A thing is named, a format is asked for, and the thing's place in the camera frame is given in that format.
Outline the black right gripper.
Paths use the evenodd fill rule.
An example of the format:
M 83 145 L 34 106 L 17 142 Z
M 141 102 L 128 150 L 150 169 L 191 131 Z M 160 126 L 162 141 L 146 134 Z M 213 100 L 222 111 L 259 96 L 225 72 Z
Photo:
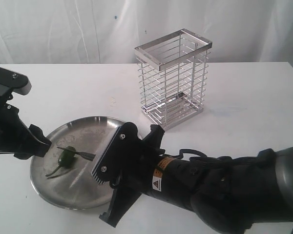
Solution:
M 147 174 L 155 167 L 157 157 L 165 151 L 160 149 L 164 130 L 157 124 L 150 126 L 150 132 L 140 139 L 138 151 L 129 159 L 120 175 L 108 181 L 113 189 L 112 199 L 106 212 L 99 216 L 102 221 L 120 221 L 130 207 L 140 197 L 138 190 L 148 180 Z

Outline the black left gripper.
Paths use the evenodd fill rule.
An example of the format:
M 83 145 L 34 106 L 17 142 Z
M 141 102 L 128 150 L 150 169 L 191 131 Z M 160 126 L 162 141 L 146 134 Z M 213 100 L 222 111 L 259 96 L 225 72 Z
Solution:
M 17 159 L 44 157 L 51 147 L 40 127 L 29 128 L 19 117 L 19 109 L 5 104 L 0 107 L 0 154 L 13 154 Z

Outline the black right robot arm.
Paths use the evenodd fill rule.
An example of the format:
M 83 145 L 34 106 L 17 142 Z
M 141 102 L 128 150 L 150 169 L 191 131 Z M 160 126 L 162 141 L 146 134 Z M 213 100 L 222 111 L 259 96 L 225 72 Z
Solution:
M 171 156 L 161 148 L 164 133 L 156 124 L 142 139 L 134 123 L 116 129 L 92 169 L 98 183 L 113 189 L 101 220 L 115 227 L 144 194 L 196 213 L 221 234 L 293 222 L 293 147 L 239 158 L 192 149 Z

